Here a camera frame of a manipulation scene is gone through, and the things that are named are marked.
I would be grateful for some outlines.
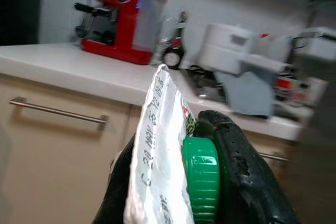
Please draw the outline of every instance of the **white plastic packet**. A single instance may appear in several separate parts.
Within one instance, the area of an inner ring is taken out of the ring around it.
[[[135,134],[125,224],[194,223],[181,146],[195,119],[166,65],[153,76]]]

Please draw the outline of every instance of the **green cap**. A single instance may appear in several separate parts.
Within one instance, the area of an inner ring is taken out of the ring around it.
[[[216,147],[208,138],[186,137],[182,154],[195,223],[213,223],[220,189]]]

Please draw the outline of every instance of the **cabinet door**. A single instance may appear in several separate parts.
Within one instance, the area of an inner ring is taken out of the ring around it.
[[[130,119],[126,130],[126,139],[130,140],[131,137],[136,133],[138,123],[141,115],[141,107],[132,105]]]
[[[260,153],[268,154],[274,156],[275,158],[280,157],[290,159],[291,154],[295,151],[295,145],[293,141],[288,141],[273,136],[266,136],[255,132],[243,132],[252,146]],[[284,172],[286,171],[288,162],[266,157],[264,157],[264,159],[280,182]]]
[[[97,123],[10,105],[15,97]],[[0,76],[0,223],[91,223],[130,105]]]

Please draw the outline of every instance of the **kitchen counter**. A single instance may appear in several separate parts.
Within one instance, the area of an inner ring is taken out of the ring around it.
[[[98,56],[74,44],[43,44],[0,47],[0,73],[69,90],[141,106],[156,68]],[[235,114],[228,106],[199,99],[179,71],[171,71],[193,113],[217,110],[243,130],[296,140],[301,124],[271,117],[268,120]],[[303,118],[312,112],[297,110]]]

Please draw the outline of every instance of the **drawer handle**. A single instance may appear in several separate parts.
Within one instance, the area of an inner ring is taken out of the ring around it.
[[[109,117],[106,116],[106,115],[102,115],[100,118],[93,118],[91,116],[80,115],[80,114],[76,114],[76,113],[72,113],[72,112],[67,112],[67,111],[63,111],[63,110],[57,110],[57,109],[53,109],[53,108],[48,108],[48,107],[44,107],[44,106],[31,104],[31,103],[28,103],[27,99],[23,98],[23,97],[14,98],[14,99],[10,100],[9,103],[12,104],[12,105],[16,105],[16,106],[21,106],[21,107],[25,107],[25,108],[29,108],[29,109],[34,109],[34,110],[41,110],[41,111],[45,111],[45,112],[49,112],[49,113],[53,113],[53,114],[64,115],[64,116],[68,116],[70,118],[82,119],[82,120],[85,120],[85,121],[90,121],[90,122],[99,123],[99,124],[106,124],[106,123],[109,122]]]
[[[288,162],[288,159],[284,158],[284,157],[274,156],[274,155],[267,154],[267,153],[262,153],[262,152],[259,152],[259,154],[262,157],[265,157],[265,158],[274,159],[274,160],[283,161],[283,162]]]

